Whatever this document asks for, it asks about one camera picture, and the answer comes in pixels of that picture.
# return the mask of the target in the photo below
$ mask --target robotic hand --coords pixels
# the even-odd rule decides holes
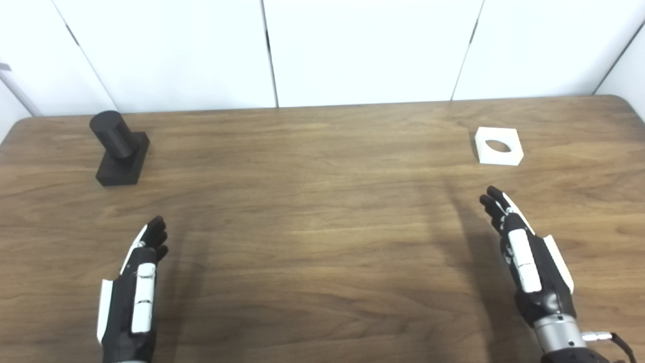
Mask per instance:
[[[479,201],[500,234],[501,252],[515,281],[515,304],[535,330],[542,363],[608,363],[587,342],[612,340],[636,363],[630,347],[615,333],[581,333],[571,294],[573,279],[552,236],[538,237],[513,201],[488,187]]]
[[[150,363],[157,331],[153,320],[157,264],[168,247],[163,218],[148,222],[123,262],[119,277],[103,280],[96,336],[103,363]]]

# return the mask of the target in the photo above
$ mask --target black peg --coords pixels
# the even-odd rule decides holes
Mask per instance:
[[[104,187],[139,181],[150,140],[145,132],[131,132],[121,114],[104,111],[94,116],[90,128],[105,147],[96,179]]]

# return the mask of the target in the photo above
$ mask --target white square block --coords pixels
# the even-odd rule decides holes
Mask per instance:
[[[493,150],[486,141],[493,140],[506,144],[511,150],[499,152]],[[519,165],[524,157],[520,138],[516,129],[502,129],[498,127],[480,127],[475,134],[475,146],[481,164]]]

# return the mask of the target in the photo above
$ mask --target white wall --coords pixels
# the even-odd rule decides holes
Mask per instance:
[[[641,28],[625,50],[597,94],[614,94],[624,98],[645,120],[645,27]]]
[[[644,19],[643,0],[486,0],[454,99],[592,94]]]
[[[0,81],[0,143],[17,121],[31,116],[9,88]]]
[[[50,0],[0,0],[1,79],[34,116],[114,109]]]
[[[121,112],[275,107],[260,0],[54,0]]]
[[[280,107],[449,100],[482,0],[264,0]]]

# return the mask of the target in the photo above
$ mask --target cable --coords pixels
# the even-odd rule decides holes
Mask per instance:
[[[634,351],[631,350],[630,345],[627,344],[623,339],[621,339],[618,334],[616,333],[611,333],[611,341],[614,342],[617,346],[619,346],[625,354],[627,354],[627,357],[630,358],[630,363],[636,363],[636,357],[634,357]]]

